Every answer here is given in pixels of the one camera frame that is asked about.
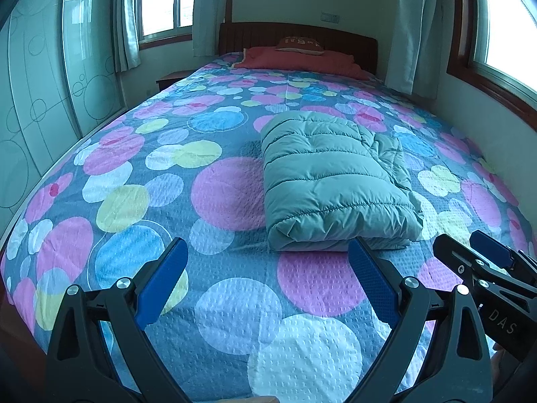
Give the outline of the person's right hand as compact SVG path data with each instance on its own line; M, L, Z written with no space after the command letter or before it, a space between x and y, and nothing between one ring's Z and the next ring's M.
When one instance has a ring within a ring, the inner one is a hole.
M493 345L491 358L493 385L501 389L518 367L518 361L497 342Z

